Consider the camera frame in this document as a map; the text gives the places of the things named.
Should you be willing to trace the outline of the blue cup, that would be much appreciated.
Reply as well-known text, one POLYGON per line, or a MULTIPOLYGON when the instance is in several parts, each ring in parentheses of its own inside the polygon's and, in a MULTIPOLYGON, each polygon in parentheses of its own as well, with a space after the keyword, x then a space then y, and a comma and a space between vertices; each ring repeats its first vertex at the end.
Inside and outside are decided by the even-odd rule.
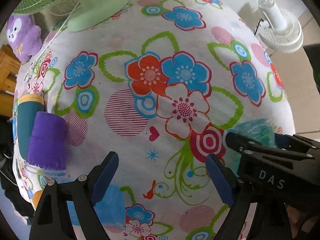
POLYGON ((110 185, 102 200, 94 206, 94 210, 104 227, 125 229, 124 198, 118 186, 110 185))

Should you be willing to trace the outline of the purple cup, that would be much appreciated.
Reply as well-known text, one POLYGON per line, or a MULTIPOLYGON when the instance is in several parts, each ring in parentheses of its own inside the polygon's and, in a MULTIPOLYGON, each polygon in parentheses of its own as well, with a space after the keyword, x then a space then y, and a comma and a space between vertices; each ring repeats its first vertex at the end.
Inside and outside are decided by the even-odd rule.
POLYGON ((37 112, 29 139, 26 162, 46 170, 66 169, 67 124, 64 118, 37 112))

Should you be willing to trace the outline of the dark teal cup orange rim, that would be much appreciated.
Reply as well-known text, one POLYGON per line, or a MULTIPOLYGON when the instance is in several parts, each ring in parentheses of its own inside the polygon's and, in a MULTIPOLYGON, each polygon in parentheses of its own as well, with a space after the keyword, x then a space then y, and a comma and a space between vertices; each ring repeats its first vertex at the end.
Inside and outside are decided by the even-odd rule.
POLYGON ((33 131, 37 112, 44 111, 44 99, 37 94, 26 94, 18 102, 17 108, 17 139, 20 155, 27 159, 29 140, 33 131))

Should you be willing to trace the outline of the floral tablecloth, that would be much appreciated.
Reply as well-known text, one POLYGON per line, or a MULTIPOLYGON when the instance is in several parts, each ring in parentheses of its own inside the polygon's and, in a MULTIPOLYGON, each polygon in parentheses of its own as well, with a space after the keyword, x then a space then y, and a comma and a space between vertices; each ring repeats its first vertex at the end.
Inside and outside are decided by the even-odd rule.
POLYGON ((112 239, 213 239, 229 210, 205 168, 215 154, 236 171, 229 131, 273 144, 293 134, 290 104, 271 59, 244 21, 220 0, 129 0, 80 32, 55 27, 21 65, 14 107, 44 98, 65 119, 61 173, 31 168, 14 150, 21 196, 32 204, 47 181, 73 181, 119 155, 125 229, 112 239))

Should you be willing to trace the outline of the white standing fan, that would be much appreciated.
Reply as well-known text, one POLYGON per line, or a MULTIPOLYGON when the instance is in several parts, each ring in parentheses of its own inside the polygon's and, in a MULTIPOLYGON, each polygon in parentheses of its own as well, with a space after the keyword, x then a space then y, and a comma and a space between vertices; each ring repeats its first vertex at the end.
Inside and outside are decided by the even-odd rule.
POLYGON ((257 0, 262 16, 255 34, 268 48, 282 53, 294 53, 303 45, 303 30, 296 16, 279 7, 274 0, 257 0))

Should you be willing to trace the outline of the wooden chair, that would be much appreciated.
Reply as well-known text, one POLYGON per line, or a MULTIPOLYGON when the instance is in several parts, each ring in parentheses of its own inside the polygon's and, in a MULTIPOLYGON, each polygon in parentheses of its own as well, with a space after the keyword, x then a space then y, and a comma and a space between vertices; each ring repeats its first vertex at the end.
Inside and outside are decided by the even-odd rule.
POLYGON ((1 116, 11 117, 14 104, 14 92, 17 74, 21 62, 7 44, 1 46, 0 52, 0 108, 1 116))

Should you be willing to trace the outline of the purple plush toy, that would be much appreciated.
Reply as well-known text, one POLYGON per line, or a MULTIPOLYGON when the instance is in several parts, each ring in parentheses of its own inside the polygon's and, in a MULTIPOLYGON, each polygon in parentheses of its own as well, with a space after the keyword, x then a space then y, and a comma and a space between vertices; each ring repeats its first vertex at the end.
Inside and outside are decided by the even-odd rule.
POLYGON ((7 22, 8 44, 21 63, 26 63, 42 48, 41 28, 33 15, 11 15, 7 22))

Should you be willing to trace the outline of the green desk fan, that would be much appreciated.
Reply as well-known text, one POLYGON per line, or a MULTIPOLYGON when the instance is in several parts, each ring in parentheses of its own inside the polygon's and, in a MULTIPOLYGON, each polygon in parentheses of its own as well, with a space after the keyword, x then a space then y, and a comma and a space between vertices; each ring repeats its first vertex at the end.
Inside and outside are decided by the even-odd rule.
MULTIPOLYGON (((12 14, 32 15, 62 1, 21 0, 12 14)), ((75 0, 75 5, 67 14, 67 28, 71 32, 78 32, 93 27, 124 9, 128 2, 129 0, 75 0)))

